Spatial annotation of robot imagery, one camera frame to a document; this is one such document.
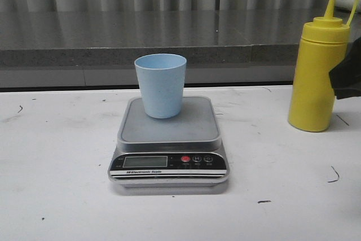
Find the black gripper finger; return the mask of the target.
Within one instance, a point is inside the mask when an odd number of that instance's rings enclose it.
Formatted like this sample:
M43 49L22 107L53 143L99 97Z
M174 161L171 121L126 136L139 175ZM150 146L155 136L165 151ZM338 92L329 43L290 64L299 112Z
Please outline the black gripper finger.
M344 60L329 72L329 79L336 99L360 97L360 38L353 42Z

